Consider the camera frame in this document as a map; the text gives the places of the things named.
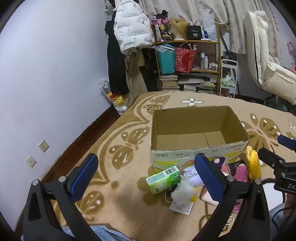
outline teal bag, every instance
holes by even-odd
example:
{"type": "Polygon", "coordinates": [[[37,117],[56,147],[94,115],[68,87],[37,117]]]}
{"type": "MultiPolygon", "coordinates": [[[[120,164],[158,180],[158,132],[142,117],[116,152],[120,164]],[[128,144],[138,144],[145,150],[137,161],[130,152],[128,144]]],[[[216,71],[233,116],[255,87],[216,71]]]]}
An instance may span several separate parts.
{"type": "Polygon", "coordinates": [[[175,52],[157,51],[159,68],[162,74],[173,74],[175,72],[175,52]]]}

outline wooden floor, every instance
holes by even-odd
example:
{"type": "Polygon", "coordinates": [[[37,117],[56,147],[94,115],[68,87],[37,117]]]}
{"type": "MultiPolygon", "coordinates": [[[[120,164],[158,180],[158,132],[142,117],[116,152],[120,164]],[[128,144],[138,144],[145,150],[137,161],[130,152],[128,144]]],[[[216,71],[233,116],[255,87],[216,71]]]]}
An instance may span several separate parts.
{"type": "MultiPolygon", "coordinates": [[[[106,130],[120,117],[114,106],[110,106],[101,114],[86,130],[66,149],[66,151],[57,159],[48,173],[42,179],[42,182],[51,182],[57,180],[60,176],[67,175],[71,169],[78,163],[90,147],[104,134],[106,130]]],[[[23,234],[22,211],[16,225],[15,233],[18,238],[23,234]]]]}

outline paper tag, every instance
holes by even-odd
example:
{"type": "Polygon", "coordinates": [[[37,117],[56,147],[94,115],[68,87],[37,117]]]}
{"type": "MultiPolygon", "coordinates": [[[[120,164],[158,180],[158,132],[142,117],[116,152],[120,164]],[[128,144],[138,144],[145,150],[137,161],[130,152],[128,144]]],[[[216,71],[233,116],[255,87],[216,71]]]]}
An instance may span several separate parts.
{"type": "Polygon", "coordinates": [[[193,205],[193,202],[190,202],[187,205],[181,205],[181,206],[178,206],[175,202],[172,202],[172,204],[170,205],[170,209],[178,213],[189,215],[192,205],[193,205]]]}

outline black box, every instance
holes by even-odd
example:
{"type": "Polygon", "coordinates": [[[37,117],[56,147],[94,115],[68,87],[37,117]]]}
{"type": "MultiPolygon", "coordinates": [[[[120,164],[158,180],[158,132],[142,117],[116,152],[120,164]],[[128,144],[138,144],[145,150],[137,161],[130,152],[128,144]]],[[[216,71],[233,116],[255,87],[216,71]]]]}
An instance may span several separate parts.
{"type": "Polygon", "coordinates": [[[201,40],[202,39],[202,28],[200,26],[188,25],[187,37],[188,37],[188,40],[201,40]]]}

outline red gift bag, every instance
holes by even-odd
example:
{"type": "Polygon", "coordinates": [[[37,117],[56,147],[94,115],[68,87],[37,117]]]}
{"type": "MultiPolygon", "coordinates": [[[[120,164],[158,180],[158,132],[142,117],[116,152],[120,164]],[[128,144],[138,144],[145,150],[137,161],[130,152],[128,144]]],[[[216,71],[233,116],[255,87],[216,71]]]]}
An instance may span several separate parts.
{"type": "Polygon", "coordinates": [[[183,73],[189,73],[192,69],[196,50],[190,50],[180,47],[181,45],[175,48],[176,70],[183,73]]]}

